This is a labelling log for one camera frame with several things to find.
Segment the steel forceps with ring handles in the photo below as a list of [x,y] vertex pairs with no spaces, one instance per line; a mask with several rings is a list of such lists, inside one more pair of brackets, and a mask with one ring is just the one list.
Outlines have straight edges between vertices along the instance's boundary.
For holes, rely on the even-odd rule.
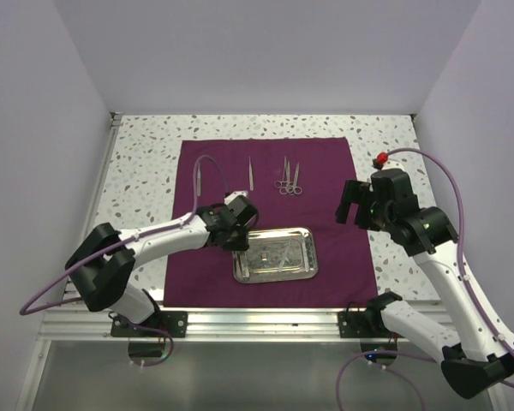
[[302,194],[302,188],[299,186],[299,175],[300,175],[300,164],[296,165],[295,174],[292,182],[288,186],[289,195],[300,195]]

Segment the pointed steel tweezers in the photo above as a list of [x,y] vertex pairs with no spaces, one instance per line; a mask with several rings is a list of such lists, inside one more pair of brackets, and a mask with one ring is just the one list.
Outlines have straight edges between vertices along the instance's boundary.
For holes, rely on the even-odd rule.
[[254,191],[254,173],[253,173],[252,160],[251,160],[250,156],[248,156],[248,185],[249,185],[249,190]]

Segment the purple surgical cloth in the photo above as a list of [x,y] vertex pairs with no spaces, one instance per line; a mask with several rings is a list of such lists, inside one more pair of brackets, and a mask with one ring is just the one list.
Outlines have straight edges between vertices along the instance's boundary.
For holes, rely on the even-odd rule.
[[[248,185],[248,156],[254,191]],[[300,164],[300,195],[282,195],[274,187],[282,177],[284,158],[290,162],[291,181]],[[344,184],[356,178],[345,138],[185,141],[177,166],[175,217],[192,209],[197,159],[200,205],[218,203],[227,189],[247,190],[260,214],[258,228],[304,227],[312,232],[319,271],[306,280],[241,284],[233,277],[231,254],[218,247],[175,253],[167,259],[165,306],[336,308],[378,294],[367,232],[335,221]]]

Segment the stainless steel instrument tray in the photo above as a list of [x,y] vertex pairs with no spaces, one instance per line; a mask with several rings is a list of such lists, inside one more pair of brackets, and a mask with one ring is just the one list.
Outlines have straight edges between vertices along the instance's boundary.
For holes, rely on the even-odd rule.
[[[290,259],[279,273],[278,264],[289,240],[292,240]],[[242,284],[306,280],[318,271],[313,234],[303,227],[251,231],[249,249],[233,253],[233,277]]]

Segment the steel surgical scissors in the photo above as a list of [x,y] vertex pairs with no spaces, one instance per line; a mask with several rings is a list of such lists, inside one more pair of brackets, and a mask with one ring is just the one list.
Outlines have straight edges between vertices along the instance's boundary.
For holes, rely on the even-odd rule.
[[287,158],[284,158],[282,177],[275,181],[274,187],[282,195],[291,195],[294,193],[294,188],[292,187],[290,178],[290,162],[287,160]]

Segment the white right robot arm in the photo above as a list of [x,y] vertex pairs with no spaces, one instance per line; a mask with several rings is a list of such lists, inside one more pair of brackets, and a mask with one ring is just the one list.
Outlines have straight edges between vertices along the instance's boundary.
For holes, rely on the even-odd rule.
[[453,327],[417,312],[407,301],[385,292],[362,311],[338,315],[342,337],[397,334],[439,364],[447,383],[470,399],[514,374],[514,333],[483,293],[458,251],[461,240],[437,206],[420,206],[409,175],[400,169],[378,171],[370,182],[348,180],[335,217],[346,223],[356,206],[358,228],[383,231],[415,261],[433,285]]

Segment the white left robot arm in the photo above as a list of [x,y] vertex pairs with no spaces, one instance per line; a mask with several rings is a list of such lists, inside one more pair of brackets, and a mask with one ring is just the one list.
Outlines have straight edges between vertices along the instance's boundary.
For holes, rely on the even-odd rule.
[[65,265],[65,271],[87,309],[106,309],[130,322],[142,336],[161,325],[156,301],[136,288],[134,269],[175,253],[219,247],[228,252],[248,250],[248,232],[259,212],[244,192],[234,192],[223,203],[193,209],[167,223],[139,229],[95,227]]

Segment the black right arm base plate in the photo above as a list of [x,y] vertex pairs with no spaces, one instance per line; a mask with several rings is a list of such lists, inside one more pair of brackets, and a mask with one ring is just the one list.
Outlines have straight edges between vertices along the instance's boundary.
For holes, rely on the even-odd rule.
[[341,338],[391,338],[392,332],[387,330],[380,311],[373,305],[357,307],[350,303],[337,313],[338,334]]

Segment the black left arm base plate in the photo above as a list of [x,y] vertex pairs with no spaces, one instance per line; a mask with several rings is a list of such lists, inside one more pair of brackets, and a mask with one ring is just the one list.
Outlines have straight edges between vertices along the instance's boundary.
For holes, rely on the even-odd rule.
[[112,320],[112,337],[162,337],[167,333],[173,338],[184,338],[188,328],[186,311],[159,311],[141,325],[132,325],[126,318],[114,312],[108,316]]

